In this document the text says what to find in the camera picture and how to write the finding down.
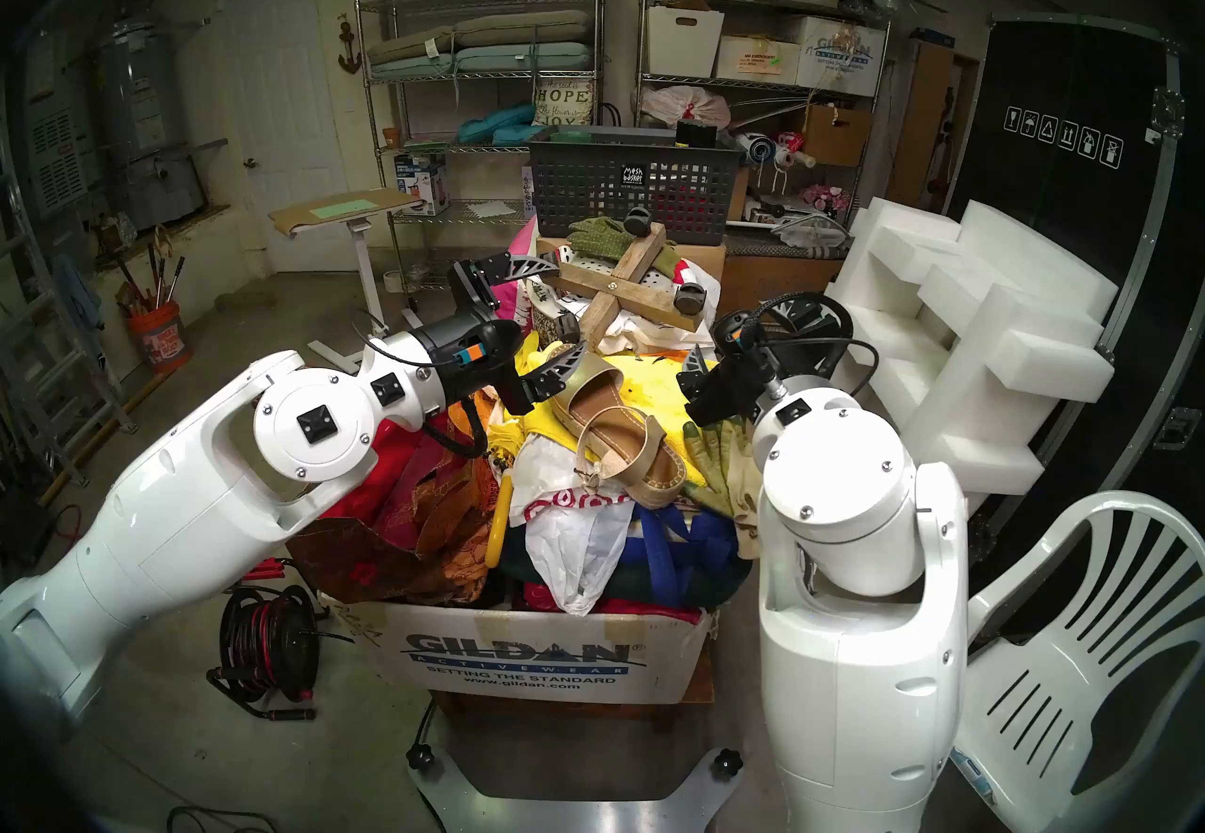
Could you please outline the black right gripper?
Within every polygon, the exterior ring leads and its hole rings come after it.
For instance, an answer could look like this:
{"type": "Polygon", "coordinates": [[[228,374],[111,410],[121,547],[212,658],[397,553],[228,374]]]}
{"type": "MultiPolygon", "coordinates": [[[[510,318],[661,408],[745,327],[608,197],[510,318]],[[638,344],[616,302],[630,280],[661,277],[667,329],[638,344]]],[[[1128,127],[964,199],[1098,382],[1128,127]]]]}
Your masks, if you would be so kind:
{"type": "Polygon", "coordinates": [[[690,392],[690,421],[711,426],[730,418],[758,420],[793,388],[831,385],[852,340],[852,316],[833,311],[824,295],[797,293],[781,311],[734,311],[719,318],[711,338],[715,364],[700,346],[687,354],[677,385],[690,392]]]}

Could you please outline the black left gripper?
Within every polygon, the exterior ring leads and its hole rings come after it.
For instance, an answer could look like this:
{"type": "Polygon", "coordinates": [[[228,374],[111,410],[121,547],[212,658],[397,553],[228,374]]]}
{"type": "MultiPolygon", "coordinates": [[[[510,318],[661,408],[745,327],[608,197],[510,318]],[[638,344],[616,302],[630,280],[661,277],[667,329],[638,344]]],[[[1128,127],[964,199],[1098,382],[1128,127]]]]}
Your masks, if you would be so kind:
{"type": "Polygon", "coordinates": [[[535,405],[566,391],[578,363],[589,352],[577,342],[523,374],[515,357],[523,344],[521,325],[499,317],[494,287],[545,275],[559,275],[559,258],[500,252],[478,260],[459,260],[449,266],[447,282],[454,310],[443,319],[415,329],[437,374],[445,400],[462,401],[490,386],[512,415],[525,415],[535,405]]]}

